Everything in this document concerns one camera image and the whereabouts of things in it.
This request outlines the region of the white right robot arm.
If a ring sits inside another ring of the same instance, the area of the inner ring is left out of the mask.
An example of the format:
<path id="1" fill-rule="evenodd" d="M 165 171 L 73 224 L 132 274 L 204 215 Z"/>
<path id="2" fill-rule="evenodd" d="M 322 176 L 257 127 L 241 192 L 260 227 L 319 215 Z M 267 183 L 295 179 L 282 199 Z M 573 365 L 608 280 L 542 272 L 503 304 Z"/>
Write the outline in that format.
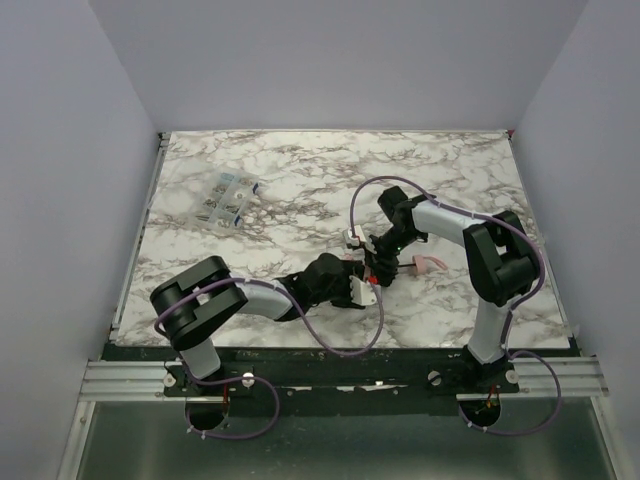
<path id="1" fill-rule="evenodd" d="M 377 203 L 391 228 L 369 237 L 365 264 L 373 277 L 380 286 L 390 286 L 402 250 L 430 235 L 463 247 L 470 282 L 479 297 L 473 333 L 462 353 L 465 375 L 479 381 L 497 374 L 507 363 L 514 309 L 534 296 L 545 279 L 544 260 L 519 217 L 509 210 L 474 214 L 425 195 L 410 198 L 398 186 L 386 189 Z"/>

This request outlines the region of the pink folding umbrella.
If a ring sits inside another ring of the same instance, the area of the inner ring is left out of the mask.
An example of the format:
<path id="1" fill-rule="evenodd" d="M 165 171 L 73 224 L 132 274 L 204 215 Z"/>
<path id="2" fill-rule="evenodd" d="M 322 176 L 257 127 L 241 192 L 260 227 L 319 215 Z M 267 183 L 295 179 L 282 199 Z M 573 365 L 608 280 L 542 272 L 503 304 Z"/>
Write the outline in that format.
<path id="1" fill-rule="evenodd" d="M 341 257 L 341 260 L 345 261 L 356 261 L 356 259 L 349 254 L 345 254 Z M 448 270 L 447 264 L 434 256 L 423 256 L 423 255 L 414 255 L 411 258 L 411 261 L 408 263 L 399 263 L 398 270 L 400 272 L 408 272 L 409 275 L 417 277 L 421 275 L 425 275 L 429 272 L 435 270 L 446 271 Z M 364 278 L 376 279 L 377 277 L 373 274 L 373 270 L 369 267 L 364 267 Z"/>

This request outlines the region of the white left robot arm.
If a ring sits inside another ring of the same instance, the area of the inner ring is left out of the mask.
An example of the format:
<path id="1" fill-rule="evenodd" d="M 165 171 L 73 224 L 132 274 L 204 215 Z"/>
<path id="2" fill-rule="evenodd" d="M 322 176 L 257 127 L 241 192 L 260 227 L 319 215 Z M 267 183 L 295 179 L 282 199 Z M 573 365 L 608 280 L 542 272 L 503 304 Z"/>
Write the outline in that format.
<path id="1" fill-rule="evenodd" d="M 264 285 L 242 280 L 211 256 L 156 287 L 150 302 L 161 334 L 191 374 L 206 380 L 221 368 L 211 335 L 237 313 L 287 322 L 321 303 L 363 309 L 377 303 L 359 261 L 323 253 L 303 271 Z"/>

